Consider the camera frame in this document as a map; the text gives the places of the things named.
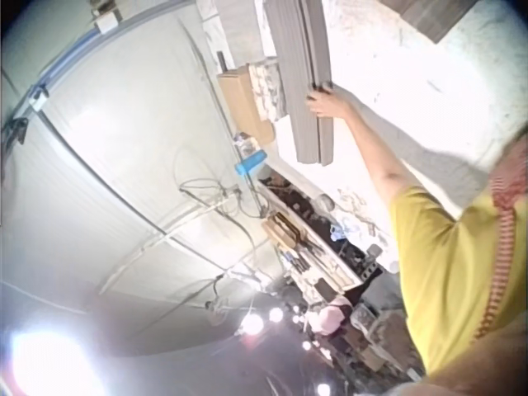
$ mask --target red patterned scarf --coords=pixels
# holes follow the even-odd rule
[[[524,135],[490,175],[493,205],[498,210],[498,242],[488,304],[474,334],[475,339],[488,333],[497,316],[510,277],[516,228],[514,204],[527,192],[527,145],[528,138]]]

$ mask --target hand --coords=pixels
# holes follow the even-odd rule
[[[328,85],[311,91],[306,104],[317,117],[346,118],[355,113],[352,105],[334,93]]]

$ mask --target wooden board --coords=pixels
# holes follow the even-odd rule
[[[290,114],[297,161],[333,161],[333,121],[318,120],[306,106],[311,87],[330,81],[330,53],[321,0],[267,0],[271,36]]]
[[[478,0],[380,0],[438,43]]]

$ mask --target yellow shirt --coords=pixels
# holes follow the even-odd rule
[[[454,221],[423,187],[396,196],[390,216],[398,243],[403,302],[427,373],[467,348],[488,302],[497,210],[485,192]],[[506,293],[491,331],[526,310],[526,201],[516,203],[516,242]]]

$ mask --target fluorescent light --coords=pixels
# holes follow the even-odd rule
[[[282,309],[275,307],[270,311],[270,320],[273,323],[280,322],[282,318],[284,318],[284,312],[282,312]]]
[[[328,384],[317,385],[317,394],[319,396],[330,396],[330,391],[330,385]]]
[[[12,367],[16,383],[29,396],[102,396],[102,384],[83,350],[54,332],[13,338]]]
[[[250,336],[256,336],[264,328],[264,321],[255,313],[247,315],[241,324],[242,331]]]

